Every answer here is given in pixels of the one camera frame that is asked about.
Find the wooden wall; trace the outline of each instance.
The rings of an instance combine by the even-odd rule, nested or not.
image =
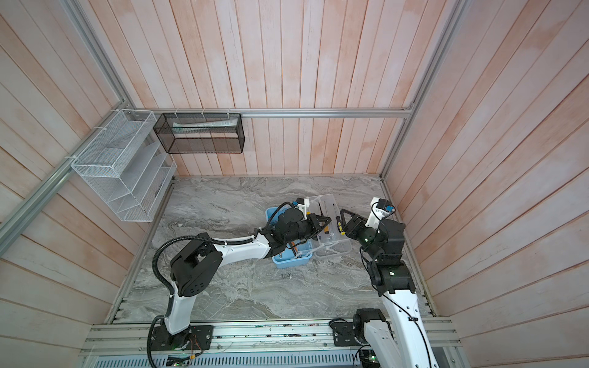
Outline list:
[[[0,221],[118,102],[59,1],[0,1]],[[0,259],[2,364],[73,366],[144,229],[66,183]]]
[[[403,107],[455,0],[80,0],[138,107]],[[181,175],[379,173],[396,118],[245,119]]]
[[[589,366],[588,19],[472,2],[386,180],[474,367]]]

